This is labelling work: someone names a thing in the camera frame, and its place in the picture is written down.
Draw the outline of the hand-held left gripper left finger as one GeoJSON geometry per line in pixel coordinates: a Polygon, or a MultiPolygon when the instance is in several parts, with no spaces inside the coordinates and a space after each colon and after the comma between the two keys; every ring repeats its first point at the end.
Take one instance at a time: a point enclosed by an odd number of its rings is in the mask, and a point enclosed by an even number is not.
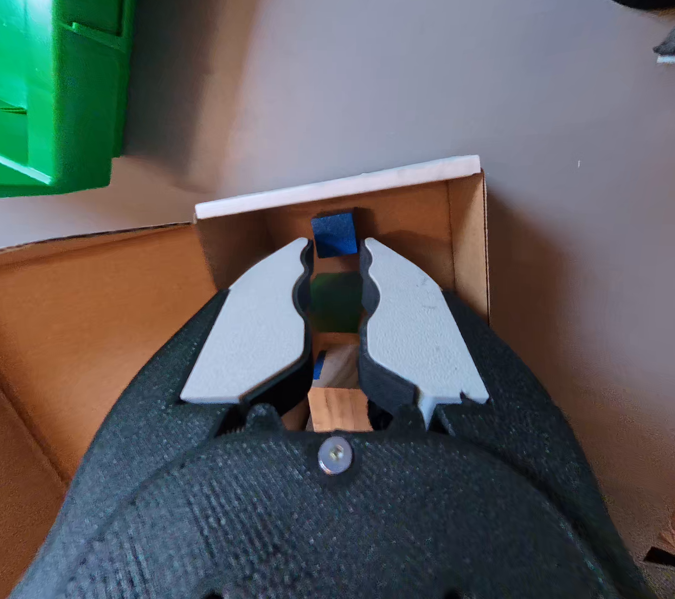
{"type": "Polygon", "coordinates": [[[297,238],[230,286],[182,401],[266,403],[283,415],[306,397],[313,381],[307,316],[313,256],[313,242],[297,238]]]}

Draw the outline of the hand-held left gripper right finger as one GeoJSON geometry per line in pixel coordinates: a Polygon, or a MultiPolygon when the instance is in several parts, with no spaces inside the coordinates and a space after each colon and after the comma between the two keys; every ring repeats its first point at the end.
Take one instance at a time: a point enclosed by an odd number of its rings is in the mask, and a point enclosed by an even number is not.
{"type": "Polygon", "coordinates": [[[416,409],[424,426],[438,407],[484,410],[489,391],[441,287],[375,238],[360,248],[359,386],[376,428],[416,409]]]}

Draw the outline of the green cube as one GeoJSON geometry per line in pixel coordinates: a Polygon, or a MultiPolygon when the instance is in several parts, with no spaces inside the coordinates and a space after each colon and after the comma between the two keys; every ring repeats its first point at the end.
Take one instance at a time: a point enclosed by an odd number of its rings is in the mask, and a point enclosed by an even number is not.
{"type": "Polygon", "coordinates": [[[314,332],[356,334],[362,313],[359,272],[319,273],[312,279],[308,315],[314,332]]]}

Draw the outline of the wooden cube with blue side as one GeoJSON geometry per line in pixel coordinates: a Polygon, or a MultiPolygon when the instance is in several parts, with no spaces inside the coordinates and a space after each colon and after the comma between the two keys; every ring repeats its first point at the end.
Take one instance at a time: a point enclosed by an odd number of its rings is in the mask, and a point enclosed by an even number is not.
{"type": "Polygon", "coordinates": [[[308,431],[373,430],[367,397],[359,384],[358,353],[355,343],[330,344],[318,351],[308,393],[308,431]]]}

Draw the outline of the green plastic bin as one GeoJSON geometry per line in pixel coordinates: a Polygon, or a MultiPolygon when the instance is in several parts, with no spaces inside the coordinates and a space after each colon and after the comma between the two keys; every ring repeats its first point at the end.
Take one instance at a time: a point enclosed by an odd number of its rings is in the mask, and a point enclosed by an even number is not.
{"type": "Polygon", "coordinates": [[[136,0],[1,0],[1,197],[106,187],[136,0]]]}

